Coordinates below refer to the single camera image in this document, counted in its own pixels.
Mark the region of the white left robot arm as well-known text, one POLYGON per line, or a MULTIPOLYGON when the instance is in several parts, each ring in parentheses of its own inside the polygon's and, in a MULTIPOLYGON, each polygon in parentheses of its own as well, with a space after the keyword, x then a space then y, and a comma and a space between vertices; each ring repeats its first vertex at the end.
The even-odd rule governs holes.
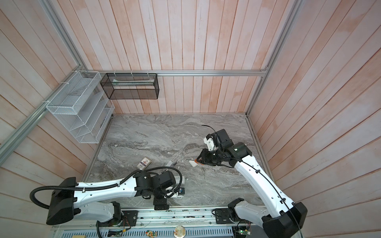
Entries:
POLYGON ((167 210, 167 199, 180 190, 182 181, 175 179, 174 168, 164 167, 163 170, 160 174, 156 168, 137 170, 123 179, 104 182, 78 182, 75 177, 67 178, 59 186, 46 186, 45 190, 52 191, 50 204, 39 202, 38 205, 48 210, 47 225, 59 225, 73 219, 119 223, 122 219, 120 204, 102 203, 114 198, 153 198, 156 210, 167 210))

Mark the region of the small colourful charm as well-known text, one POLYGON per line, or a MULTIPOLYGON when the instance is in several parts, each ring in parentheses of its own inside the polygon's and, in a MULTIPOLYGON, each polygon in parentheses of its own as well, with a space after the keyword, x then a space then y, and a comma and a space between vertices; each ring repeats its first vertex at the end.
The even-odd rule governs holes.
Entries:
POLYGON ((157 232, 151 230, 147 230, 145 234, 148 238, 156 238, 158 236, 157 232))

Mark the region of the white wide remote cover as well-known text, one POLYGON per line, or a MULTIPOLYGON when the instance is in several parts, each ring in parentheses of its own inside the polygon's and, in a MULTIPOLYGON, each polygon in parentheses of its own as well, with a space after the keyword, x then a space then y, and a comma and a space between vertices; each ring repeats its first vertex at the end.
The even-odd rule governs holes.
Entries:
POLYGON ((196 167, 197 163, 195 161, 189 160, 189 163, 191 164, 192 167, 196 167))

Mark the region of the white slim remote control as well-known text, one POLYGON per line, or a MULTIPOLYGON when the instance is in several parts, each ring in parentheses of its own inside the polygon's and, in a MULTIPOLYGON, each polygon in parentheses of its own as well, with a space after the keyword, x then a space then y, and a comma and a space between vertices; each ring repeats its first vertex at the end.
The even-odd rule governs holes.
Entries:
POLYGON ((176 185, 178 185, 181 182, 181 185, 185 185, 186 178, 184 176, 175 176, 176 185))

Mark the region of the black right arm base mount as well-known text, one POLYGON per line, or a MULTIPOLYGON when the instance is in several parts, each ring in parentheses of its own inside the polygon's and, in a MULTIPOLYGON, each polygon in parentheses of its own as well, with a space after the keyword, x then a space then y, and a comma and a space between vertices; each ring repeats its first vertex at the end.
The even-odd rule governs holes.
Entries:
POLYGON ((238 217, 238 215, 229 208, 216 208, 211 211, 212 215, 215 217, 217 224, 233 224, 244 222, 250 224, 248 220, 244 220, 238 217))

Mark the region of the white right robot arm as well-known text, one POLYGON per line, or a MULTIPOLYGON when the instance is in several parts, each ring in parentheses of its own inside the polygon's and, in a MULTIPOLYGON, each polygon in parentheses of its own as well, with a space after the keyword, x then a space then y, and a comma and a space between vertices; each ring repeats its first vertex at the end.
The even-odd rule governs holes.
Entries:
POLYGON ((285 195, 263 171, 251 150, 242 142, 234 143, 226 130, 208 134, 207 145, 195 162, 222 166, 224 162, 237 170, 249 182, 265 207, 260 208, 237 198, 228 205, 229 215, 235 220, 246 220, 263 228, 269 238, 301 238, 308 210, 285 195))

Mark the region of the round gold white badge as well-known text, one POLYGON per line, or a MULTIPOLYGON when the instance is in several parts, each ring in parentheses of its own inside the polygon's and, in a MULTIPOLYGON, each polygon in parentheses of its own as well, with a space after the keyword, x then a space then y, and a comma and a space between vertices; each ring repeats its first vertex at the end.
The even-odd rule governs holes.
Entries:
POLYGON ((184 238, 186 236, 186 229, 182 225, 177 225, 174 229, 173 235, 175 238, 184 238))

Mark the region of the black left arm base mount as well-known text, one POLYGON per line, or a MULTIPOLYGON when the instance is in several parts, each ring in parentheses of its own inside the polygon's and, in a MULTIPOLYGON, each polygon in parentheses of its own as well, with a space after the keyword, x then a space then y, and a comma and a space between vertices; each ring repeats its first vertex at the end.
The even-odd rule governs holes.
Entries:
POLYGON ((135 227, 138 219, 138 210, 126 210, 122 211, 123 224, 125 227, 135 227))

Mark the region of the playing card box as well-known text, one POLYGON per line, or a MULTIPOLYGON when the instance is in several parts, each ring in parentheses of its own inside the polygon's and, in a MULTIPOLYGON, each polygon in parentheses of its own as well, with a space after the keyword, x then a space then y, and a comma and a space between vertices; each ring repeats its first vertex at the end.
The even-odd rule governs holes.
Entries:
POLYGON ((150 164, 152 163, 152 161, 147 158, 147 157, 144 157, 137 165, 137 168, 139 170, 142 170, 144 171, 150 164))

